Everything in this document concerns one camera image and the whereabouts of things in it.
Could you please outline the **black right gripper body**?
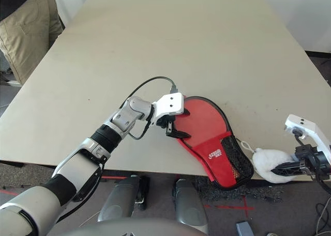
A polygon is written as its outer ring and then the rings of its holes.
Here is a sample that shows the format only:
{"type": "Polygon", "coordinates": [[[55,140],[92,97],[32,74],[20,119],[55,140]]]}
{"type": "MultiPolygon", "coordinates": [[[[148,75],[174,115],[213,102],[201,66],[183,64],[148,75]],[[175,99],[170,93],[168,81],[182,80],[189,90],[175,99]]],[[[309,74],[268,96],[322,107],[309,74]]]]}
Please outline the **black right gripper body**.
{"type": "Polygon", "coordinates": [[[310,144],[296,147],[295,156],[299,160],[299,175],[308,175],[316,179],[319,175],[320,180],[330,180],[330,163],[322,151],[318,151],[316,146],[310,144]]]}

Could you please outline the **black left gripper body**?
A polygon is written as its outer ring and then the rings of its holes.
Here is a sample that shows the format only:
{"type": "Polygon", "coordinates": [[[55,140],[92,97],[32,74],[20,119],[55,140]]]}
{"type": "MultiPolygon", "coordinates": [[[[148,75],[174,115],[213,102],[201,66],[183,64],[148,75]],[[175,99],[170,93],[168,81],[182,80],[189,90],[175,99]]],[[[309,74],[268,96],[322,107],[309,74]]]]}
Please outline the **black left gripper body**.
{"type": "Polygon", "coordinates": [[[166,129],[166,133],[175,133],[177,132],[174,124],[175,119],[174,115],[164,115],[157,120],[156,126],[166,129]]]}

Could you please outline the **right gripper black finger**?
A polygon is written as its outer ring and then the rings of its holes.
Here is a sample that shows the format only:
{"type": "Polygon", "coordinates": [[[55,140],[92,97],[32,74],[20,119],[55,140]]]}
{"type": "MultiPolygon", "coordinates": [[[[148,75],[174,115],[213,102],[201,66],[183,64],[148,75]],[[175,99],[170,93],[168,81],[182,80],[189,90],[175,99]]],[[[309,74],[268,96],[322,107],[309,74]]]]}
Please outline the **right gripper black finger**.
{"type": "Polygon", "coordinates": [[[288,162],[277,165],[274,169],[271,170],[271,172],[280,176],[302,175],[299,162],[288,162]]]}

